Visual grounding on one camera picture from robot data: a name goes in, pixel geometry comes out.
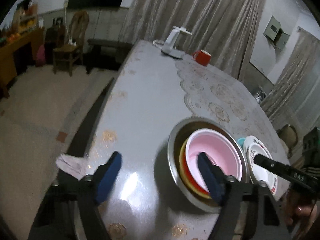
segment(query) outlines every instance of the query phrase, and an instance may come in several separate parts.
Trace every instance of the white plate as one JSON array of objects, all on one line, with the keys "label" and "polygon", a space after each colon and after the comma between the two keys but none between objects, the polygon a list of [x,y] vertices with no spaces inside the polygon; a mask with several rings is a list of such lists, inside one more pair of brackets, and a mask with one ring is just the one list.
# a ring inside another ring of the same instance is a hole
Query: white plate
[{"label": "white plate", "polygon": [[199,129],[189,136],[185,154],[187,166],[192,177],[205,191],[209,192],[197,163],[200,152],[205,152],[212,164],[219,166],[224,174],[233,175],[237,180],[241,181],[241,160],[232,143],[218,131]]},{"label": "white plate", "polygon": [[262,143],[262,141],[260,141],[258,138],[254,137],[254,136],[248,136],[243,143],[243,152],[247,154],[248,148],[252,143],[257,143],[259,144],[266,152],[267,154],[271,157],[270,152],[268,151],[268,149],[265,147],[265,145]]},{"label": "white plate", "polygon": [[273,160],[270,153],[265,151],[261,145],[252,143],[247,150],[247,160],[249,164],[251,181],[252,183],[257,183],[260,180],[265,181],[271,193],[274,195],[278,187],[278,177],[253,162],[253,159],[257,154],[261,154]]}]

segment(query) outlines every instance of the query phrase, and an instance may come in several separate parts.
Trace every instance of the pink bowl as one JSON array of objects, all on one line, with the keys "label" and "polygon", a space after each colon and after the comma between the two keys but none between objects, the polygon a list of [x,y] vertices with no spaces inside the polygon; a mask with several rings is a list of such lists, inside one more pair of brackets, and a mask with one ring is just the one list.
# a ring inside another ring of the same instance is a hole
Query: pink bowl
[{"label": "pink bowl", "polygon": [[192,177],[205,191],[208,192],[208,189],[197,165],[201,152],[205,152],[212,164],[219,166],[224,174],[233,175],[237,180],[241,180],[241,160],[232,143],[215,130],[199,129],[193,132],[187,141],[186,160]]}]

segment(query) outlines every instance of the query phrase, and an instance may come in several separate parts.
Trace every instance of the white towel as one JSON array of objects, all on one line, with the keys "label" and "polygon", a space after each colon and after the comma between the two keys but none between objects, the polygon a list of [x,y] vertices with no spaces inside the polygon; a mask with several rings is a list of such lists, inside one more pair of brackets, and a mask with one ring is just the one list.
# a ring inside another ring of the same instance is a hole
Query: white towel
[{"label": "white towel", "polygon": [[86,162],[87,159],[85,158],[61,154],[56,160],[56,165],[65,173],[68,173],[76,179],[80,180],[86,175],[86,171],[84,168]]}]

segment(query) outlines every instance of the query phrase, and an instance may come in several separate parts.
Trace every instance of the yellow bowl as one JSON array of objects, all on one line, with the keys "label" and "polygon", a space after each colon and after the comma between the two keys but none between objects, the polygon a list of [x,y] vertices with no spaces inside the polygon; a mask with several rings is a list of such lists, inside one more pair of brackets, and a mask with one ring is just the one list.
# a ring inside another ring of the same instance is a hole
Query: yellow bowl
[{"label": "yellow bowl", "polygon": [[185,156],[185,152],[186,152],[186,144],[187,144],[187,140],[184,141],[181,149],[180,149],[180,154],[179,154],[179,166],[180,166],[180,177],[183,181],[183,183],[191,190],[193,191],[194,193],[196,193],[198,196],[200,197],[203,197],[203,198],[206,198],[206,199],[211,199],[210,195],[207,195],[203,192],[201,192],[199,189],[197,189],[188,179],[188,176],[186,174],[186,171],[185,171],[185,168],[188,168],[188,167],[184,167],[183,163],[184,163],[184,159],[183,157]]}]

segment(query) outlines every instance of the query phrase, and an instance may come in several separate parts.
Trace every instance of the stacked plates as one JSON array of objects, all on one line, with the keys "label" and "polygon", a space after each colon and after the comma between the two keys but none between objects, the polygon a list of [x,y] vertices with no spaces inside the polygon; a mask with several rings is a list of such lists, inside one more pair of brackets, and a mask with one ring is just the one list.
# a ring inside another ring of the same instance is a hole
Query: stacked plates
[{"label": "stacked plates", "polygon": [[274,195],[278,187],[278,177],[253,162],[253,159],[257,154],[261,154],[273,160],[268,149],[254,136],[248,136],[245,139],[243,149],[247,155],[250,179],[252,183],[256,184],[260,180],[263,180],[267,183],[271,193]]},{"label": "stacked plates", "polygon": [[205,152],[212,164],[219,166],[224,174],[233,175],[241,181],[242,164],[232,143],[215,130],[199,129],[182,145],[179,156],[180,176],[191,191],[203,198],[210,198],[197,165],[198,155],[201,152]]}]

